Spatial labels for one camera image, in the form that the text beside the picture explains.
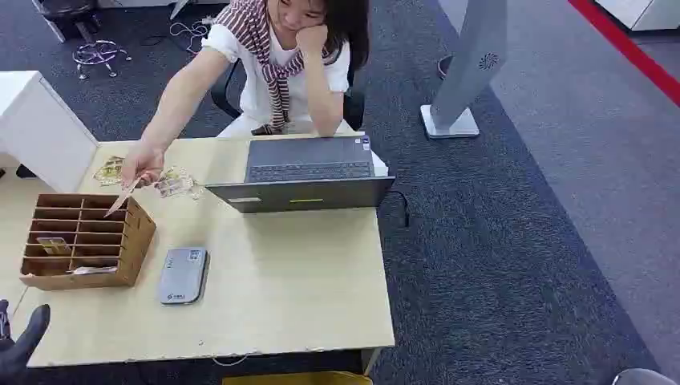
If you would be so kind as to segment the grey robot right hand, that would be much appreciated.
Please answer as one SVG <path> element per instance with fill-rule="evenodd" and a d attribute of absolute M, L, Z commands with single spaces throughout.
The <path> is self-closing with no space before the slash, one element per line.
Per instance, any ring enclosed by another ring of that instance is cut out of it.
<path fill-rule="evenodd" d="M 650 369 L 629 368 L 619 372 L 612 385 L 678 385 L 671 378 Z"/>

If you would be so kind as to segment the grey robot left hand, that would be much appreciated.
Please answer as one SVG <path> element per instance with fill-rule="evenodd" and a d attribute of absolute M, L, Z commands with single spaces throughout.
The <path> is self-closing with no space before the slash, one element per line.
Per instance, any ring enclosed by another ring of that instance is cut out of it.
<path fill-rule="evenodd" d="M 1 384 L 14 384 L 26 370 L 30 357 L 41 342 L 51 320 L 51 307 L 36 307 L 26 329 L 14 341 L 8 315 L 9 302 L 1 300 Z"/>

